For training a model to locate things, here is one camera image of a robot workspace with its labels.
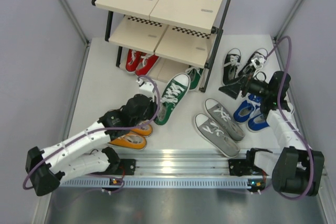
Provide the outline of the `grey sneaker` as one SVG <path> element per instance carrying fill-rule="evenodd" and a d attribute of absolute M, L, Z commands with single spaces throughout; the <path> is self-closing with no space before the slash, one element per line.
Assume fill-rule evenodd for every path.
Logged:
<path fill-rule="evenodd" d="M 245 137 L 244 131 L 220 102 L 215 99 L 207 99 L 204 102 L 204 108 L 207 114 L 214 119 L 235 142 L 243 140 Z"/>
<path fill-rule="evenodd" d="M 194 118 L 196 132 L 226 157 L 236 157 L 240 147 L 231 139 L 229 134 L 209 116 L 199 113 Z"/>

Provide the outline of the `green sneaker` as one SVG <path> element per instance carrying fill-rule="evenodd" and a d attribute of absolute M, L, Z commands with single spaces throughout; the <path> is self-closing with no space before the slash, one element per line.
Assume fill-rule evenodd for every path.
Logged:
<path fill-rule="evenodd" d="M 175 75 L 166 85 L 160 98 L 160 110 L 154 122 L 164 125 L 170 119 L 173 111 L 190 89 L 191 79 L 186 73 Z"/>
<path fill-rule="evenodd" d="M 191 84 L 190 84 L 190 90 L 195 90 L 198 87 L 198 84 L 200 82 L 203 69 L 195 66 L 189 66 L 185 73 L 189 75 Z"/>

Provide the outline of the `red sneaker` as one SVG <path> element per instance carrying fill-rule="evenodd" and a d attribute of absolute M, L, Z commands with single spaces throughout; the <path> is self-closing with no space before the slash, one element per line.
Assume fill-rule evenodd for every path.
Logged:
<path fill-rule="evenodd" d="M 142 52 L 129 49 L 127 54 L 127 60 L 125 64 L 125 69 L 129 74 L 135 74 L 136 68 L 140 62 Z"/>
<path fill-rule="evenodd" d="M 135 74 L 137 76 L 146 75 L 157 63 L 159 57 L 155 54 L 144 54 L 140 57 L 138 66 L 136 67 Z"/>

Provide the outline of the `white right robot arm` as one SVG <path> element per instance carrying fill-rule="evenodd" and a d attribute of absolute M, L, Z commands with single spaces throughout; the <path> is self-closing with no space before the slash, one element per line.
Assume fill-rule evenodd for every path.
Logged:
<path fill-rule="evenodd" d="M 248 94 L 261 99 L 260 112 L 272 129 L 281 153 L 257 151 L 245 161 L 245 167 L 253 175 L 262 170 L 271 175 L 273 189 L 285 198 L 292 194 L 294 200 L 317 195 L 324 155 L 309 146 L 292 120 L 286 100 L 290 81 L 291 76 L 284 71 L 274 72 L 269 82 L 244 75 L 228 81 L 219 90 L 233 99 Z"/>

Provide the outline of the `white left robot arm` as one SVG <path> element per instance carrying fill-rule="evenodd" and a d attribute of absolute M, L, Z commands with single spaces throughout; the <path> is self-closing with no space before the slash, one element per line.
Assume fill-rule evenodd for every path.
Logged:
<path fill-rule="evenodd" d="M 154 119 L 157 107 L 156 97 L 136 94 L 121 108 L 106 112 L 80 133 L 47 148 L 31 148 L 27 152 L 23 188 L 33 189 L 40 197 L 73 178 L 115 174 L 120 158 L 105 144 Z"/>

